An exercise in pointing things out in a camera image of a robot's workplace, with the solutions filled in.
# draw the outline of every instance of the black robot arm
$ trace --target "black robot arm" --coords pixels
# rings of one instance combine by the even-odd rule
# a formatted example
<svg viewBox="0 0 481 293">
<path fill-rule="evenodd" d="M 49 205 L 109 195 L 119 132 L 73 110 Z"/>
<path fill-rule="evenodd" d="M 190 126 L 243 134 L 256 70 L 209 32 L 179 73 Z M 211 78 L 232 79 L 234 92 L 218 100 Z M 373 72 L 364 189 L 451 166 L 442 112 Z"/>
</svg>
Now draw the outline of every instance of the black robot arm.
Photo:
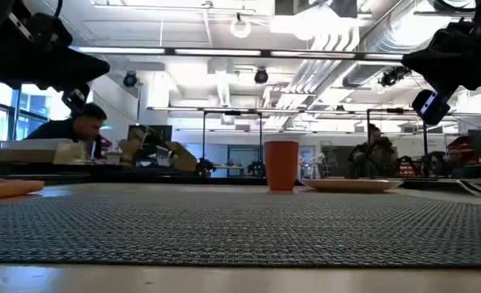
<svg viewBox="0 0 481 293">
<path fill-rule="evenodd" d="M 63 91 L 75 111 L 88 95 L 87 83 L 110 71 L 100 59 L 72 50 L 72 36 L 55 15 L 31 14 L 21 0 L 0 0 L 0 82 L 12 88 L 32 83 Z"/>
<path fill-rule="evenodd" d="M 481 0 L 476 0 L 473 21 L 461 19 L 440 29 L 426 49 L 406 54 L 402 64 L 422 74 L 435 89 L 423 90 L 412 107 L 427 124 L 438 124 L 448 113 L 447 101 L 457 87 L 476 90 L 481 86 Z"/>
</svg>

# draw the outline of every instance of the desk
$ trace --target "desk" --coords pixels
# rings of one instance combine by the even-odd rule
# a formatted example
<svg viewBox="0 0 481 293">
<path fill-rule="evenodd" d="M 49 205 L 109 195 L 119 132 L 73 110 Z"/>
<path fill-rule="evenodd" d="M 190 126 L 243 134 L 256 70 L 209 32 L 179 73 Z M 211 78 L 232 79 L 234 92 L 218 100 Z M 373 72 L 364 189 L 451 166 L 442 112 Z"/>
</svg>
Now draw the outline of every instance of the desk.
<svg viewBox="0 0 481 293">
<path fill-rule="evenodd" d="M 238 192 L 234 186 L 164 186 L 152 184 L 78 184 L 49 186 L 38 196 L 93 196 L 156 190 Z M 242 192 L 265 193 L 266 187 L 242 186 Z M 306 192 L 296 188 L 295 192 Z M 419 191 L 413 196 L 452 198 L 452 194 Z M 466 201 L 476 198 L 463 197 Z M 481 271 L 425 269 L 213 269 L 120 265 L 0 265 L 0 293 L 138 293 L 138 292 L 481 292 Z"/>
<path fill-rule="evenodd" d="M 244 172 L 245 172 L 245 167 L 239 167 L 239 166 L 217 165 L 217 166 L 213 166 L 213 167 L 215 167 L 217 170 L 219 170 L 219 169 L 224 169 L 224 170 L 238 170 L 238 171 L 240 171 L 240 177 L 243 177 L 243 176 L 244 176 Z"/>
</svg>

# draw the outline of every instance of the man in dark shirt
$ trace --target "man in dark shirt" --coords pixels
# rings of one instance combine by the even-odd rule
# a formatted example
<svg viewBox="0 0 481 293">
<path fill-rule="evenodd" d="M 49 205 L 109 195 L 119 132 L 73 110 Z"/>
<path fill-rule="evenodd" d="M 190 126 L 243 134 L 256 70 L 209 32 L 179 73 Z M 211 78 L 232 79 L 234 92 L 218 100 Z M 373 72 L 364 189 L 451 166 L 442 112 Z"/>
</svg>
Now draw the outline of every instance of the man in dark shirt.
<svg viewBox="0 0 481 293">
<path fill-rule="evenodd" d="M 95 142 L 94 157 L 101 157 L 101 135 L 99 130 L 107 119 L 103 109 L 87 103 L 81 113 L 66 120 L 49 121 L 34 130 L 26 139 L 67 138 L 74 142 Z"/>
<path fill-rule="evenodd" d="M 394 176 L 396 156 L 390 140 L 381 136 L 381 130 L 376 125 L 370 124 L 368 131 L 370 144 L 357 145 L 348 157 L 351 164 L 349 177 Z"/>
</svg>

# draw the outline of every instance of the person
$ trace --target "person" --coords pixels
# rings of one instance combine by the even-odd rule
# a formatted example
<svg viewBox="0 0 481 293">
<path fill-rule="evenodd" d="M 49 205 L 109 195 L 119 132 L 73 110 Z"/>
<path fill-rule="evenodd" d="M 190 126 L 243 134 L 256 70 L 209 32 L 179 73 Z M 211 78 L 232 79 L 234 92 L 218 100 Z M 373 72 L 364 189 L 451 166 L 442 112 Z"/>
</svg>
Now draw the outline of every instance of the person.
<svg viewBox="0 0 481 293">
<path fill-rule="evenodd" d="M 67 138 L 74 142 L 85 142 L 88 157 L 92 151 L 95 158 L 101 157 L 101 135 L 107 114 L 94 103 L 87 103 L 80 113 L 71 114 L 66 120 L 51 120 L 36 130 L 26 139 Z"/>
<path fill-rule="evenodd" d="M 395 151 L 387 137 L 374 124 L 369 125 L 370 143 L 364 142 L 352 149 L 348 161 L 351 164 L 349 177 L 394 176 Z"/>
</svg>

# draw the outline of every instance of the gray woven mat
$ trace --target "gray woven mat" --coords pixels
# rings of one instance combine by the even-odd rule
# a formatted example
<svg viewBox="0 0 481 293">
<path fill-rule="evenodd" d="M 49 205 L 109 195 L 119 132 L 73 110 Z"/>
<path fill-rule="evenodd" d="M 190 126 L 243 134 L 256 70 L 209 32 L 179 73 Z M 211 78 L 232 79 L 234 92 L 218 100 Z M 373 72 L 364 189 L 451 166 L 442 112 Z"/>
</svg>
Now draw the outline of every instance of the gray woven mat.
<svg viewBox="0 0 481 293">
<path fill-rule="evenodd" d="M 481 206 L 235 193 L 0 203 L 0 262 L 481 268 Z"/>
</svg>

